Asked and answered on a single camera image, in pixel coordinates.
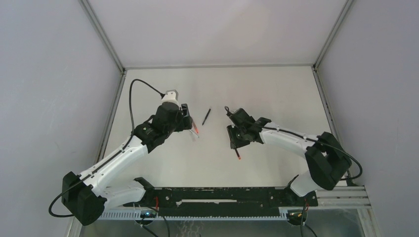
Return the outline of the red pen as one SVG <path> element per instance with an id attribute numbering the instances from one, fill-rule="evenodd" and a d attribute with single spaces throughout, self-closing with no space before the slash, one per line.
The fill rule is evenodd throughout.
<path id="1" fill-rule="evenodd" d="M 233 150 L 235 151 L 238 160 L 241 160 L 241 156 L 240 156 L 240 154 L 238 152 L 238 149 L 237 148 L 234 148 Z"/>

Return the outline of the black pen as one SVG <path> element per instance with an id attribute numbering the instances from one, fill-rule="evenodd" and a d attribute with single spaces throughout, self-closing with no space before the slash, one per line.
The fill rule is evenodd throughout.
<path id="1" fill-rule="evenodd" d="M 203 120 L 203 122 L 202 122 L 202 126 L 205 124 L 205 122 L 207 121 L 207 119 L 208 119 L 208 117 L 209 117 L 209 114 L 211 113 L 211 108 L 209 108 L 208 109 L 208 111 L 207 111 L 207 113 L 206 113 L 206 115 L 205 115 L 205 117 L 204 117 L 204 120 Z"/>

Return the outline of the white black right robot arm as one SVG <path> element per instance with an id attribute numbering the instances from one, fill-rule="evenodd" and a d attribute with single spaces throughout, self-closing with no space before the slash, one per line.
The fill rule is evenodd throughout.
<path id="1" fill-rule="evenodd" d="M 315 190 L 333 190 L 354 161 L 329 132 L 307 135 L 282 128 L 264 117 L 254 119 L 242 108 L 233 112 L 228 107 L 224 109 L 231 120 L 227 132 L 234 151 L 260 143 L 278 146 L 305 159 L 308 170 L 291 179 L 284 190 L 291 205 L 299 205 Z"/>

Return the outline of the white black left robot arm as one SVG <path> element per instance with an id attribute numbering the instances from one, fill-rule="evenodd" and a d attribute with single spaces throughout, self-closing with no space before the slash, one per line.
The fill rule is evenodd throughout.
<path id="1" fill-rule="evenodd" d="M 147 182 L 135 178 L 125 185 L 110 187 L 110 182 L 140 158 L 162 145 L 173 132 L 190 130 L 193 120 L 187 104 L 163 102 L 154 115 L 136 126 L 123 144 L 91 168 L 62 180 L 62 204 L 83 226 L 95 222 L 110 208 L 139 202 L 148 206 L 154 192 Z"/>

